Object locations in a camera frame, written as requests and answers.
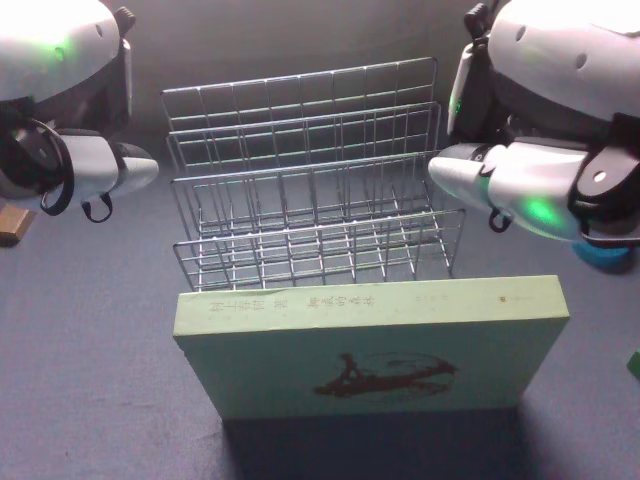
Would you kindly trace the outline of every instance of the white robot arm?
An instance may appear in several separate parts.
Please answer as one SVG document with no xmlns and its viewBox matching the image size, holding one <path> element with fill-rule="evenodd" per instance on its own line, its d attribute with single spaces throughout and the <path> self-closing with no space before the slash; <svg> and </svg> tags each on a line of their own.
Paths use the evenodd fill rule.
<svg viewBox="0 0 640 480">
<path fill-rule="evenodd" d="M 473 43 L 448 124 L 459 144 L 431 177 L 491 211 L 496 232 L 640 244 L 640 3 L 513 0 L 492 22 L 496 4 L 465 17 Z"/>
<path fill-rule="evenodd" d="M 0 197 L 58 215 L 82 206 L 96 223 L 111 197 L 158 174 L 144 150 L 107 140 L 131 114 L 135 17 L 97 0 L 0 7 Z M 91 202 L 109 214 L 93 218 Z"/>
</svg>

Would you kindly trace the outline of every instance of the red illustration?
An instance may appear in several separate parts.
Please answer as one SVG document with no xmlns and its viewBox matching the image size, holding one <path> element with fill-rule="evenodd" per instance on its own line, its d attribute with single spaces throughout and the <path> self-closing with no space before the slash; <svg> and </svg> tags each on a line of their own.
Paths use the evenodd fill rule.
<svg viewBox="0 0 640 480">
<path fill-rule="evenodd" d="M 313 389 L 318 395 L 336 398 L 368 396 L 380 401 L 398 401 L 437 395 L 451 390 L 458 369 L 440 358 L 413 353 L 368 355 L 362 365 L 353 355 L 340 355 L 342 373 L 326 385 Z M 366 394 L 378 394 L 376 398 Z"/>
</svg>

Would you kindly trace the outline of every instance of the metal wire basket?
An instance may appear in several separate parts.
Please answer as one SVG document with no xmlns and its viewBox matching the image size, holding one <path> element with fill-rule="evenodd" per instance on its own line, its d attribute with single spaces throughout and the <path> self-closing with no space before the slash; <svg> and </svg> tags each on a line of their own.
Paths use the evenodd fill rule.
<svg viewBox="0 0 640 480">
<path fill-rule="evenodd" d="M 405 66 L 429 75 L 401 86 Z M 172 116 L 164 102 L 172 128 L 197 127 L 168 137 L 186 173 L 172 182 L 187 235 L 174 250 L 191 288 L 450 276 L 464 211 L 444 210 L 427 175 L 441 113 L 435 70 L 434 60 L 418 59 L 166 91 L 195 93 L 199 105 Z M 392 74 L 391 90 L 375 72 Z M 338 95 L 339 80 L 353 75 L 361 90 Z M 305 85 L 326 81 L 328 99 L 305 96 Z M 276 86 L 291 84 L 297 102 L 275 103 Z M 249 105 L 245 87 L 263 89 L 266 106 Z M 231 110 L 210 112 L 210 91 L 226 92 Z"/>
</svg>

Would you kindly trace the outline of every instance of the blue round object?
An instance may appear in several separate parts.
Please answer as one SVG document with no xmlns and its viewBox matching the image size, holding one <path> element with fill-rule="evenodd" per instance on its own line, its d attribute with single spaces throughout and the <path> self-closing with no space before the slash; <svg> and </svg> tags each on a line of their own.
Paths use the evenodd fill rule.
<svg viewBox="0 0 640 480">
<path fill-rule="evenodd" d="M 582 242 L 574 243 L 572 248 L 589 265 L 603 270 L 620 266 L 631 254 L 630 248 L 597 248 Z"/>
</svg>

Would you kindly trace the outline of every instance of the green block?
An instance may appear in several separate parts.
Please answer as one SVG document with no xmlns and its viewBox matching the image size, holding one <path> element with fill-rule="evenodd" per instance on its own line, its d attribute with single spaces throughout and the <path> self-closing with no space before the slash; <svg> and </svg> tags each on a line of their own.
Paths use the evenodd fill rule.
<svg viewBox="0 0 640 480">
<path fill-rule="evenodd" d="M 627 363 L 627 368 L 633 373 L 634 377 L 640 380 L 640 349 L 631 356 L 629 363 Z"/>
<path fill-rule="evenodd" d="M 180 295 L 225 419 L 506 408 L 569 319 L 555 276 Z"/>
</svg>

